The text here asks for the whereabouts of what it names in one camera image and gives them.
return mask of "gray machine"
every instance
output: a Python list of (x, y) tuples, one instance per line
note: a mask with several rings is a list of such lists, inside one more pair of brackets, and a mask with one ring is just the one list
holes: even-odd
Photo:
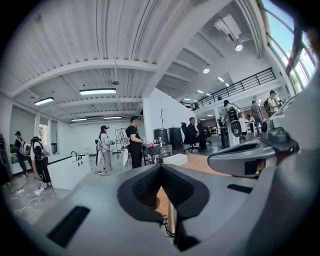
[[(311, 137), (320, 124), (310, 111), (320, 109), (317, 81), (319, 72), (262, 124), (261, 141), (208, 157), (214, 170), (237, 177), (166, 164), (132, 169), (80, 187), (41, 216), (37, 233), (26, 231), (40, 249), (60, 255), (272, 254), (306, 218), (320, 190), (319, 136)], [(251, 178), (252, 162), (283, 151), (292, 155)], [(177, 211), (173, 244), (154, 211), (160, 187)]]

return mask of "table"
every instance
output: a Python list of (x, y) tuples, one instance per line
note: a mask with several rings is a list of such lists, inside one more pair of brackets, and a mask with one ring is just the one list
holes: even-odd
[[(231, 177), (231, 175), (229, 174), (212, 170), (208, 165), (207, 156), (191, 153), (187, 154), (186, 157), (188, 159), (188, 162), (181, 164), (180, 167), (191, 169), (195, 172), (203, 172), (212, 175)], [(168, 216), (169, 199), (162, 187), (160, 187), (160, 190), (158, 191), (158, 194), (156, 196), (160, 199), (160, 205), (156, 209), (156, 212)]]

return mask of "ceiling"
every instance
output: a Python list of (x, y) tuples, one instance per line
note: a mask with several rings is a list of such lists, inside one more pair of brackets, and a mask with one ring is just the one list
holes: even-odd
[[(0, 91), (17, 102), (69, 122), (132, 116), (157, 87), (177, 100), (202, 97), (223, 84), (231, 59), (257, 54), (252, 40), (235, 51), (214, 23), (230, 14), (244, 38), (250, 30), (231, 0), (48, 0), (9, 42)], [(210, 67), (209, 74), (202, 70)], [(79, 90), (115, 88), (112, 96)], [(34, 102), (53, 97), (41, 106)]]

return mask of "white wall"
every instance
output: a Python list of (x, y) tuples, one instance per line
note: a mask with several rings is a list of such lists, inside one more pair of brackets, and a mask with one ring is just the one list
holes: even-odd
[[(107, 134), (109, 140), (116, 141), (116, 129), (126, 129), (129, 124), (129, 120), (78, 125), (67, 125), (58, 122), (58, 151), (64, 156), (69, 156), (72, 151), (78, 154), (85, 154), (87, 152), (89, 154), (96, 154), (95, 140), (100, 134), (101, 126), (108, 126)], [(143, 120), (140, 121), (138, 131), (141, 137), (145, 136)]]
[(163, 127), (181, 127), (181, 123), (189, 124), (190, 117), (196, 117), (196, 114), (169, 97), (159, 89), (154, 89), (149, 98), (143, 98), (143, 118), (147, 143), (154, 139), (154, 129), (161, 129), (162, 122), (160, 119), (162, 109)]
[(10, 144), (14, 144), (17, 137), (16, 132), (21, 132), (21, 136), (27, 143), (30, 143), (34, 136), (36, 115), (13, 106), (10, 122)]

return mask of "wooden table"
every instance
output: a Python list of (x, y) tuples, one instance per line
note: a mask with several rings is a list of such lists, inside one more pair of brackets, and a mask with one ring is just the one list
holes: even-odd
[[(188, 159), (188, 162), (181, 164), (180, 167), (191, 169), (195, 172), (203, 172), (203, 173), (212, 174), (212, 175), (230, 177), (229, 174), (212, 170), (208, 165), (207, 156), (199, 155), (199, 154), (187, 154), (186, 157)], [(156, 211), (162, 215), (168, 216), (169, 199), (162, 187), (160, 187), (157, 197), (160, 199), (160, 205), (156, 209)]]

